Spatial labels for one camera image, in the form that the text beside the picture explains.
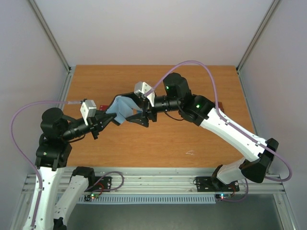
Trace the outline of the red credit card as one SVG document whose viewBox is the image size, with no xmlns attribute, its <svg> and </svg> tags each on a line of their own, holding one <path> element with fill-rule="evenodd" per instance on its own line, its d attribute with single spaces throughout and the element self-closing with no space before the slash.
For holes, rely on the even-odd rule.
<svg viewBox="0 0 307 230">
<path fill-rule="evenodd" d="M 99 110 L 105 111 L 105 110 L 107 110 L 107 108 L 108 108 L 108 105 L 101 105 Z"/>
</svg>

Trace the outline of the black leather card holder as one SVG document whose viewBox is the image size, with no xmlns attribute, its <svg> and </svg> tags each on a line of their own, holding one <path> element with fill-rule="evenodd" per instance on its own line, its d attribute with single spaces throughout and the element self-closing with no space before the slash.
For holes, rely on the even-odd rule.
<svg viewBox="0 0 307 230">
<path fill-rule="evenodd" d="M 105 113 L 116 113 L 117 116 L 112 122 L 119 126 L 126 121 L 127 117 L 134 115 L 133 110 L 142 111 L 142 105 L 138 96 L 129 92 L 116 95 Z"/>
</svg>

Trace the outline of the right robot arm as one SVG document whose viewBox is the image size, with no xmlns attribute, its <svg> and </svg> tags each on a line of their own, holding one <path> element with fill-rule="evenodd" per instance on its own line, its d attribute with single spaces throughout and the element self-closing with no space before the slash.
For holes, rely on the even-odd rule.
<svg viewBox="0 0 307 230">
<path fill-rule="evenodd" d="M 185 121 L 213 132 L 243 155 L 242 159 L 214 170 L 211 183 L 216 191 L 241 179 L 263 182 L 274 159 L 271 152 L 279 145 L 275 139 L 265 140 L 243 128 L 233 128 L 217 105 L 204 96 L 192 94 L 187 80 L 178 73 L 168 74 L 163 84 L 166 95 L 162 96 L 150 92 L 152 88 L 145 82 L 135 84 L 133 100 L 142 112 L 129 116 L 128 121 L 148 127 L 149 120 L 155 122 L 158 113 L 178 111 Z"/>
</svg>

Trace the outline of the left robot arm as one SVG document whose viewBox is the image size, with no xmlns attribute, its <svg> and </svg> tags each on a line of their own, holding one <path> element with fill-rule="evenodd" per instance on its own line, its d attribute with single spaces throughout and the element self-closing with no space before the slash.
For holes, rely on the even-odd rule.
<svg viewBox="0 0 307 230">
<path fill-rule="evenodd" d="M 96 187 L 94 169 L 78 166 L 70 177 L 69 185 L 57 200 L 60 180 L 67 166 L 73 139 L 91 133 L 95 139 L 117 115 L 90 108 L 86 119 L 64 115 L 59 108 L 50 108 L 42 114 L 43 131 L 36 151 L 35 191 L 25 230 L 65 230 L 79 197 Z"/>
</svg>

